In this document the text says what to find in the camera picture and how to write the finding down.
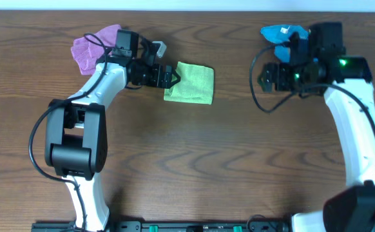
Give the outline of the large green microfiber cloth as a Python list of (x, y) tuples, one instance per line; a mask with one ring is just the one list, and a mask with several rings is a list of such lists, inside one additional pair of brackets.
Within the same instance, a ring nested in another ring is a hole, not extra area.
[(180, 82), (164, 90), (164, 100), (193, 104), (212, 104), (215, 71), (197, 64), (178, 62)]

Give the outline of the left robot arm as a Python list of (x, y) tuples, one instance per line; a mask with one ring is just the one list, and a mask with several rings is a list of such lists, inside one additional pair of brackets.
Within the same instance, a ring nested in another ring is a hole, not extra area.
[(118, 30), (114, 46), (93, 34), (86, 40), (103, 53), (85, 85), (65, 100), (54, 99), (44, 114), (45, 162), (65, 183), (75, 208), (75, 231), (104, 231), (110, 211), (104, 200), (100, 173), (106, 163), (106, 110), (116, 95), (141, 86), (170, 89), (180, 82), (172, 66), (156, 63), (166, 45), (136, 32)]

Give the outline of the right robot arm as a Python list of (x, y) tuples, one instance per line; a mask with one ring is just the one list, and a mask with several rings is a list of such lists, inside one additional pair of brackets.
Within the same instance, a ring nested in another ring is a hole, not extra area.
[(364, 57), (350, 56), (340, 22), (266, 26), (261, 34), (278, 58), (257, 78), (264, 92), (323, 97), (333, 116), (345, 162), (347, 189), (320, 211), (291, 217), (291, 231), (375, 231), (375, 102)]

